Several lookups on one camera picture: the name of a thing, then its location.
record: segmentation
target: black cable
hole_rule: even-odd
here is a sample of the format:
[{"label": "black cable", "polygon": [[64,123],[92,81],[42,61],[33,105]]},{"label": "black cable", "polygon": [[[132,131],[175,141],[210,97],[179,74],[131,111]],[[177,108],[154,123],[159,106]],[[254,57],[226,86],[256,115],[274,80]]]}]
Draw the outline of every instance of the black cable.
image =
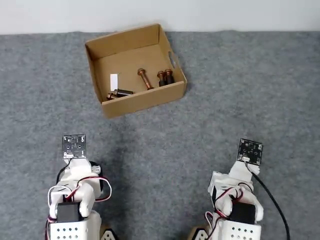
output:
[{"label": "black cable", "polygon": [[254,191],[253,191],[252,188],[249,186],[249,184],[246,184],[245,182],[239,182],[239,183],[238,183],[238,186],[240,186],[240,184],[246,185],[246,186],[250,189],[251,193],[252,193],[252,194],[254,193]]},{"label": "black cable", "polygon": [[271,198],[272,202],[274,203],[276,209],[279,211],[281,218],[283,220],[284,226],[285,226],[285,231],[286,231],[286,239],[290,240],[290,231],[289,231],[289,226],[286,220],[286,217],[284,215],[284,213],[282,212],[280,206],[278,205],[277,201],[275,200],[274,196],[272,196],[271,192],[269,191],[269,189],[267,188],[267,186],[261,181],[261,179],[252,171],[249,170],[249,172],[251,172],[252,176],[254,176],[254,178],[261,184],[261,186],[264,188],[264,190],[266,191],[266,193],[269,195],[269,197]]},{"label": "black cable", "polygon": [[69,167],[70,163],[71,163],[71,159],[65,167],[60,169],[58,175],[56,176],[56,183],[55,184],[57,184],[60,181],[60,175],[67,169],[67,167]]}]

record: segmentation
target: gray carpet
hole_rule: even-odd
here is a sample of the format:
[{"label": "gray carpet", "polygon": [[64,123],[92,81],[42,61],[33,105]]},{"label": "gray carpet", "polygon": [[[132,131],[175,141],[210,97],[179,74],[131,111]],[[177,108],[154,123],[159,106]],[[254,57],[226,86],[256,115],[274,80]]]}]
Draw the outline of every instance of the gray carpet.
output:
[{"label": "gray carpet", "polygon": [[[0,239],[43,239],[62,134],[85,133],[113,196],[96,208],[122,240],[186,239],[212,210],[212,171],[240,137],[264,143],[260,177],[294,240],[320,235],[320,32],[169,32],[188,79],[181,100],[103,117],[84,42],[103,33],[0,36]],[[257,182],[262,240],[284,240]]]}]

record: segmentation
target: circuit board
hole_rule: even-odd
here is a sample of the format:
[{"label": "circuit board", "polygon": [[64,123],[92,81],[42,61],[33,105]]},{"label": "circuit board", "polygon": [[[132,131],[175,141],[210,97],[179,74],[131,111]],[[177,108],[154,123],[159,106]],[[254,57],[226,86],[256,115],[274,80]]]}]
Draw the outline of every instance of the circuit board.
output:
[{"label": "circuit board", "polygon": [[241,138],[237,160],[260,166],[262,150],[261,142]]},{"label": "circuit board", "polygon": [[86,135],[63,135],[62,136],[62,153],[64,159],[85,158],[86,150]]}]

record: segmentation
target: white paper tag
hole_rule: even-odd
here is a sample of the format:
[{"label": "white paper tag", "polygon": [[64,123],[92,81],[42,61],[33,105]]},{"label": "white paper tag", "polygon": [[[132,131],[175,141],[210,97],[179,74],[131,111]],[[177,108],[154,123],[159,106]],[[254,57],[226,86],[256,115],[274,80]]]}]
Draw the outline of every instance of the white paper tag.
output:
[{"label": "white paper tag", "polygon": [[110,74],[110,91],[118,89],[118,74]]}]

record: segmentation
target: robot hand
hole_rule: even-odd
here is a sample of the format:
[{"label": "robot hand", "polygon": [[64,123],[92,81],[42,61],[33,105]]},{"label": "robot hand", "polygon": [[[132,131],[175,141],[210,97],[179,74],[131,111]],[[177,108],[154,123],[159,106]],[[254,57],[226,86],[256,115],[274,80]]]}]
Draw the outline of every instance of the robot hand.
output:
[{"label": "robot hand", "polygon": [[209,229],[198,228],[197,240],[259,240],[257,222],[264,209],[254,195],[252,173],[260,171],[262,144],[241,139],[238,158],[229,174],[214,171],[208,187],[214,211],[205,213]]},{"label": "robot hand", "polygon": [[[117,239],[111,229],[101,236],[101,217],[92,210],[95,202],[110,199],[112,187],[102,176],[101,167],[86,158],[86,136],[64,135],[62,152],[67,165],[59,172],[56,185],[48,191],[45,239]],[[103,194],[103,182],[109,191],[107,196],[99,198]]]}]

